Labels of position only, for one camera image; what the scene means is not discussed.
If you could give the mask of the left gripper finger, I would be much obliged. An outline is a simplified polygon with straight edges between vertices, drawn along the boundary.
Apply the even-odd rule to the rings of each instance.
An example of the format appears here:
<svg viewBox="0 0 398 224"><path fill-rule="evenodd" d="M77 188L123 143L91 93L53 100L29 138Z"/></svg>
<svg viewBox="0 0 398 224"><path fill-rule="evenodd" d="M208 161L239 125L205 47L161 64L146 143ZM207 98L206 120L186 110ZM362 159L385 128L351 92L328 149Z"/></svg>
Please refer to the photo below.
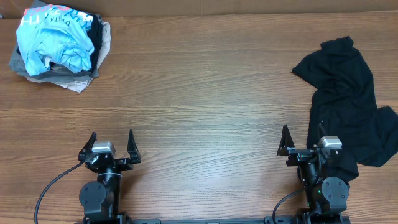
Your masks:
<svg viewBox="0 0 398 224"><path fill-rule="evenodd" d="M92 153L92 147L94 143L97 141L96 132L93 132L87 141L87 143L83 146L81 151L78 153L78 160L85 161L88 154Z"/></svg>
<svg viewBox="0 0 398 224"><path fill-rule="evenodd" d="M127 141L127 153L129 154L131 164L141 163L141 154L137 148L133 131L131 129L129 130L129 137Z"/></svg>

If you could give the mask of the black t-shirt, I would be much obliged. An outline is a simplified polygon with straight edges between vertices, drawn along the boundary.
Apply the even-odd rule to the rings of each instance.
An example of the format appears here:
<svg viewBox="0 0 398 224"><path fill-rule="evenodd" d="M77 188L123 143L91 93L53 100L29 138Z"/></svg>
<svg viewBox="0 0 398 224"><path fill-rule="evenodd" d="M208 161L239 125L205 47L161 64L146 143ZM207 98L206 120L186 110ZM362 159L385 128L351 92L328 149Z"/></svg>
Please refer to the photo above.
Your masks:
<svg viewBox="0 0 398 224"><path fill-rule="evenodd" d="M319 127L337 136L342 148L325 172L347 182L358 177L359 164L380 167L397 153L397 114L377 106L373 74L353 44L350 37L324 42L292 69L316 89L307 145L319 142Z"/></svg>

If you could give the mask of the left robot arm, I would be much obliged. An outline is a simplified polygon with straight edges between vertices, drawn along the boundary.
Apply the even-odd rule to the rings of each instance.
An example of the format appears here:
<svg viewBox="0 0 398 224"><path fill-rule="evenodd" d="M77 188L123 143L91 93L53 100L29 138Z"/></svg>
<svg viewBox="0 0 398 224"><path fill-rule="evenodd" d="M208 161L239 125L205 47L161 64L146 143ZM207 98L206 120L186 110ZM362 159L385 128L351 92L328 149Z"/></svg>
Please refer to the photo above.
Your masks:
<svg viewBox="0 0 398 224"><path fill-rule="evenodd" d="M92 133L79 152L78 160L96 174L96 180L80 190L79 200L84 209L83 223L132 223L126 212L119 211L122 173L141 163L133 131L127 141L128 157L116 158L111 141L98 141Z"/></svg>

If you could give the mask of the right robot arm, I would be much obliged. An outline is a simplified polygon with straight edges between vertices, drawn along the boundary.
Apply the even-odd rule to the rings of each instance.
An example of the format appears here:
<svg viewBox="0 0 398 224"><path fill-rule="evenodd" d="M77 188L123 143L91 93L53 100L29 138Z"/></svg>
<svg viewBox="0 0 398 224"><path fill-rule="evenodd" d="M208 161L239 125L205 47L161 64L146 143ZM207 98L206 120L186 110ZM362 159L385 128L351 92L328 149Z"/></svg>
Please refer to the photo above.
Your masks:
<svg viewBox="0 0 398 224"><path fill-rule="evenodd" d="M307 208L297 210L291 218L295 224L349 223L342 212L347 209L349 184L339 177L328 175L326 167L332 157L338 155L342 143L337 136L327 136L318 126L320 140L309 149L297 149L288 126L283 126L277 150L278 156L287 158L286 166L296 167L303 188L288 194L274 207L272 221L277 223L276 211L287 199L302 192L307 199Z"/></svg>

